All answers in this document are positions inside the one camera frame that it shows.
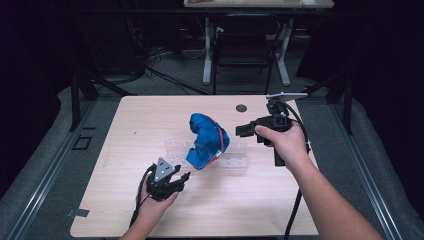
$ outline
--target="gray carpet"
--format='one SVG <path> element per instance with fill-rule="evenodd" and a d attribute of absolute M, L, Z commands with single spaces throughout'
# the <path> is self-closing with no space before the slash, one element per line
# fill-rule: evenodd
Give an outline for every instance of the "gray carpet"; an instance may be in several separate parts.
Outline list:
<path fill-rule="evenodd" d="M 271 93 L 282 90 L 300 92 L 303 86 L 314 83 L 308 79 L 294 77 L 304 47 L 303 41 L 292 41 L 286 58 L 292 84 L 290 87 L 282 87 L 279 74 L 274 68 Z M 204 86 L 201 82 L 202 57 L 193 59 L 183 54 L 168 53 L 156 60 L 160 61 L 152 65 L 154 69 L 211 91 L 211 86 Z M 261 78 L 264 74 L 258 76 L 256 72 L 220 70 L 218 93 L 261 94 L 264 87 Z M 109 80 L 118 81 L 119 79 L 109 78 Z M 156 76 L 149 77 L 148 73 L 136 81 L 119 86 L 139 95 L 198 94 L 192 90 L 182 90 L 175 84 Z M 69 149 L 63 156 L 63 165 L 58 167 L 58 174 L 54 177 L 53 184 L 46 189 L 47 196 L 40 199 L 42 204 L 35 209 L 34 215 L 31 215 L 33 218 L 28 219 L 27 228 L 22 229 L 23 233 L 20 236 L 24 239 L 73 239 L 69 234 L 73 218 L 66 216 L 66 213 L 69 209 L 76 209 L 79 206 L 120 99 L 115 93 L 102 86 L 97 86 L 97 89 L 101 94 L 98 101 L 90 103 L 81 99 L 87 115 L 84 115 L 86 117 L 73 134 L 73 138 L 68 132 L 71 126 L 70 90 L 66 89 L 59 95 L 62 109 L 54 126 L 0 202 L 1 239 L 7 239 L 12 232 L 45 173 L 50 166 L 53 166 L 52 163 L 58 153 L 63 150 L 61 149 L 63 143 L 69 139 L 72 141 L 68 144 Z M 340 128 L 340 119 L 337 114 L 334 114 L 338 112 L 339 107 L 327 105 L 322 98 L 325 93 L 323 89 L 314 93 L 309 99 L 298 101 L 319 168 L 340 193 L 385 236 L 384 227 L 358 174 L 354 154 L 346 140 L 344 130 Z M 372 173 L 401 236 L 403 239 L 424 239 L 423 222 L 406 199 L 384 147 L 369 122 L 366 112 L 356 101 L 353 104 L 352 128 L 353 139 Z M 78 136 L 91 138 L 87 150 L 72 150 L 76 142 L 75 138 Z M 316 236 L 293 236 L 291 239 L 317 238 Z"/>

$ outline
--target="blue object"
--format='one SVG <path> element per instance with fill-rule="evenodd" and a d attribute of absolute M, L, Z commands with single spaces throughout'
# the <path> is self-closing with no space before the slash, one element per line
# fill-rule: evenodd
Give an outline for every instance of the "blue object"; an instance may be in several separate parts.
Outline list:
<path fill-rule="evenodd" d="M 190 148 L 187 161 L 196 169 L 203 169 L 212 163 L 230 144 L 227 132 L 212 118 L 201 113 L 190 117 L 190 130 L 197 134 L 195 148 Z"/>

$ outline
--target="table top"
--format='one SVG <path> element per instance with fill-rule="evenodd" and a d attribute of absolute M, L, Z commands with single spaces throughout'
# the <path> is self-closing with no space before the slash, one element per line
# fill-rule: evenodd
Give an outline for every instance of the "table top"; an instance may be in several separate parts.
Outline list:
<path fill-rule="evenodd" d="M 332 8 L 332 0 L 184 0 L 185 7 Z"/>
<path fill-rule="evenodd" d="M 71 235 L 118 237 L 128 229 L 142 175 L 159 157 L 167 159 L 165 142 L 196 139 L 189 128 L 192 113 L 215 119 L 228 132 L 230 146 L 247 144 L 247 167 L 183 165 L 178 174 L 190 171 L 190 179 L 150 236 L 283 235 L 298 185 L 285 167 L 274 166 L 273 148 L 256 143 L 256 136 L 235 136 L 236 126 L 269 115 L 266 103 L 264 95 L 122 98 L 80 204 L 90 212 L 75 217 Z M 288 103 L 297 111 L 294 101 Z M 238 112 L 238 104 L 247 111 Z M 312 151 L 310 156 L 315 163 Z M 291 234 L 318 234 L 303 200 Z"/>

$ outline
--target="table leg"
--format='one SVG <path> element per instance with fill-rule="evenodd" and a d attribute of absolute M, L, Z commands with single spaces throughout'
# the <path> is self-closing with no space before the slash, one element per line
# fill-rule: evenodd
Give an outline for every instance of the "table leg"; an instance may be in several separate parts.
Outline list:
<path fill-rule="evenodd" d="M 289 45 L 291 32 L 293 30 L 293 19 L 290 19 L 288 23 L 284 24 L 282 38 L 283 43 L 281 44 L 280 52 L 276 54 L 277 56 L 277 64 L 278 70 L 280 71 L 281 81 L 283 82 L 283 86 L 290 86 L 290 79 L 287 73 L 287 68 L 284 63 L 284 56 L 286 55 L 287 46 Z"/>
<path fill-rule="evenodd" d="M 212 58 L 211 58 L 211 32 L 209 18 L 205 19 L 205 67 L 203 69 L 203 84 L 211 83 Z"/>

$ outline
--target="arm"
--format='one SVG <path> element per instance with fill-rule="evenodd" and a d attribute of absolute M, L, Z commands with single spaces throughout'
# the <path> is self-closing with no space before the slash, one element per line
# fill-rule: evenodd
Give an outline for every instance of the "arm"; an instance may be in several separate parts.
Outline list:
<path fill-rule="evenodd" d="M 147 179 L 143 183 L 141 199 L 144 200 L 149 194 L 146 191 Z M 149 236 L 150 232 L 159 223 L 166 209 L 174 203 L 178 196 L 178 192 L 173 193 L 169 198 L 161 202 L 147 197 L 146 201 L 141 205 L 137 219 L 134 224 L 121 237 L 122 240 L 143 240 Z"/>
<path fill-rule="evenodd" d="M 255 130 L 257 134 L 269 139 L 285 160 L 323 239 L 382 239 L 313 165 L 298 123 L 294 122 L 293 127 L 283 133 L 263 126 L 257 126 Z"/>

